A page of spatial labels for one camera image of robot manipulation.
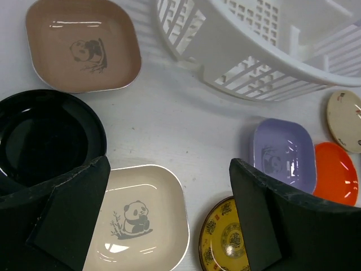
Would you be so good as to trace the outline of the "white plastic bin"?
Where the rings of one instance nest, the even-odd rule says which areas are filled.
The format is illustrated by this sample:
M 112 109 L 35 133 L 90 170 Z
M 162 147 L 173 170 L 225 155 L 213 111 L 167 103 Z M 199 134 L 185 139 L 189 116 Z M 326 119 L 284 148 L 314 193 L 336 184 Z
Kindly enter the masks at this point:
M 156 1 L 178 61 L 206 84 L 265 102 L 360 87 L 359 1 Z

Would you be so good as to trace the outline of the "brown square panda plate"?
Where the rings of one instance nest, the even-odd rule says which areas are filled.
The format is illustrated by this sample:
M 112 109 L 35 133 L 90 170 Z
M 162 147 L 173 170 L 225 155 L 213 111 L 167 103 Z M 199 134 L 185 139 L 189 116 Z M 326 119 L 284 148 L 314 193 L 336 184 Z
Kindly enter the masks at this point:
M 112 1 L 36 1 L 25 27 L 34 71 L 55 90 L 122 89 L 140 73 L 134 24 Z

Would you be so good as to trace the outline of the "cream square panda plate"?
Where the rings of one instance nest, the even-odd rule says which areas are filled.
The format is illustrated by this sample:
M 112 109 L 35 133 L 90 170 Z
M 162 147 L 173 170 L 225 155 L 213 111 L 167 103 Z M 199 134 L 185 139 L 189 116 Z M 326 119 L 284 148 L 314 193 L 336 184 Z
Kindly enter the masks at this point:
M 174 270 L 190 244 L 179 179 L 160 165 L 110 172 L 84 270 Z

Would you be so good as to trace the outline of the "black round plate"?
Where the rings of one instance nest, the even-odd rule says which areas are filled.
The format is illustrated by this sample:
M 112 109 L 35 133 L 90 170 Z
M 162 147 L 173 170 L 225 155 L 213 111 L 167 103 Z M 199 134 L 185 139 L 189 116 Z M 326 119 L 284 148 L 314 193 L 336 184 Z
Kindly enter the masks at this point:
M 103 124 L 79 98 L 28 90 L 1 101 L 1 180 L 32 187 L 107 150 Z

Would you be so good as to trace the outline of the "beige round floral plate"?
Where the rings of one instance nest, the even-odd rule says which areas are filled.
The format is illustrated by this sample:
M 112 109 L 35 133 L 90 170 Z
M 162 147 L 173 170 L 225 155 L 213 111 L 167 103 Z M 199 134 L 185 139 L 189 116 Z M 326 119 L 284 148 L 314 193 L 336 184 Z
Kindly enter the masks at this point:
M 334 92 L 327 104 L 327 123 L 335 141 L 346 151 L 360 153 L 360 98 L 349 90 Z

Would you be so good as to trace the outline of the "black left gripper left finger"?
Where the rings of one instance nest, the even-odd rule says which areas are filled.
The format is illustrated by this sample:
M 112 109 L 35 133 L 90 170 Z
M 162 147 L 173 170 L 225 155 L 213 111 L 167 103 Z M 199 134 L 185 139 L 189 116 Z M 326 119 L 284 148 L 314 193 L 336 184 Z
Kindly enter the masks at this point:
M 1 270 L 82 270 L 110 174 L 100 156 L 1 194 Z

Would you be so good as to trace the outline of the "yellow round patterned plate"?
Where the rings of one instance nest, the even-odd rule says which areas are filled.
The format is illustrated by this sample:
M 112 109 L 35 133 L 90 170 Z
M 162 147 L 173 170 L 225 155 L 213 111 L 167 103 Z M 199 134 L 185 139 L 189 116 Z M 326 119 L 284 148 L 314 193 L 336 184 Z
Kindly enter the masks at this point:
M 199 238 L 199 259 L 202 270 L 250 270 L 233 196 L 207 215 Z

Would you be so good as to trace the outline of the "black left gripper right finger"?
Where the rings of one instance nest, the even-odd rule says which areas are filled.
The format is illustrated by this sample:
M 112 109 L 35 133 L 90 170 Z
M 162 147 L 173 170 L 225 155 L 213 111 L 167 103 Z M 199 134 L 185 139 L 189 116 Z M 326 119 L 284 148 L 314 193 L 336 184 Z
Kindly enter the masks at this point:
M 359 270 L 360 209 L 282 183 L 245 161 L 229 167 L 251 270 Z

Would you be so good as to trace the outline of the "orange round plate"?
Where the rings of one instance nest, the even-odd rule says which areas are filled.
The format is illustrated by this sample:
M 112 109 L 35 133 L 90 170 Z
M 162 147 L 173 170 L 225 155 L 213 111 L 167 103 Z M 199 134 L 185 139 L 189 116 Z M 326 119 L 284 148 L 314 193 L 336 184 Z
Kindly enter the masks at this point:
M 358 198 L 359 182 L 347 152 L 332 142 L 315 146 L 317 183 L 313 195 L 347 206 Z

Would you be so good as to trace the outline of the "purple square panda plate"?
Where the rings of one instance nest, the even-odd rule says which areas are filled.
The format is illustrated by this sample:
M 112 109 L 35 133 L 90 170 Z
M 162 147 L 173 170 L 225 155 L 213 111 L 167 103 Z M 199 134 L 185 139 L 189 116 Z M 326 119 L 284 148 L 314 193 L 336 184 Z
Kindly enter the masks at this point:
M 312 194 L 316 188 L 314 144 L 308 131 L 298 123 L 262 120 L 250 138 L 249 164 L 305 193 Z

